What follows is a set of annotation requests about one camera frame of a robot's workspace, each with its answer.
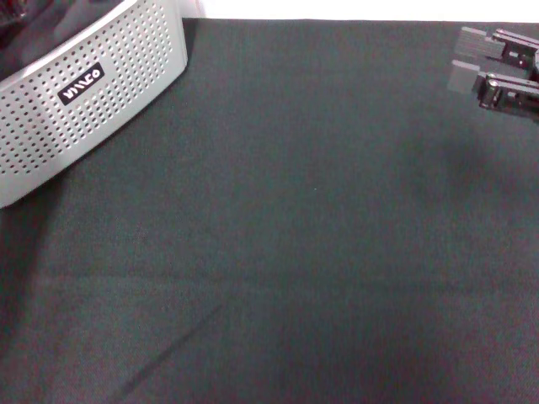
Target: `black fabric surface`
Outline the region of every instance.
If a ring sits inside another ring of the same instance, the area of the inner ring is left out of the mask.
[[[186,21],[0,213],[0,402],[537,402],[539,127],[446,91],[460,27]]]

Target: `perforated metal grille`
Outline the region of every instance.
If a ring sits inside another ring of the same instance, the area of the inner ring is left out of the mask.
[[[0,175],[31,174],[80,146],[165,73],[171,52],[165,10],[159,0],[146,0],[3,93]],[[96,61],[105,60],[115,74],[105,69],[102,80],[64,106],[57,93]]]

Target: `black clamp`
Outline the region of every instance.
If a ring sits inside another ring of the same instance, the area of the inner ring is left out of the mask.
[[[479,66],[453,61],[449,89],[478,95],[479,106],[539,120],[539,40],[496,29],[491,35],[462,28],[455,52],[486,57],[526,71],[526,78],[481,72]]]

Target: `white wall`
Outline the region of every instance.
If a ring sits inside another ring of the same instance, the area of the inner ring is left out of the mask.
[[[539,23],[539,7],[536,1],[514,3],[484,0],[179,1],[185,17],[210,19],[367,19]]]

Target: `silver perforated device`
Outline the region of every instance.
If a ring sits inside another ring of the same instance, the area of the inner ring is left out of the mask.
[[[0,207],[92,150],[185,69],[177,0],[116,2],[74,35],[58,19],[53,34],[67,29],[69,39],[0,81]],[[4,48],[9,61],[15,53]]]

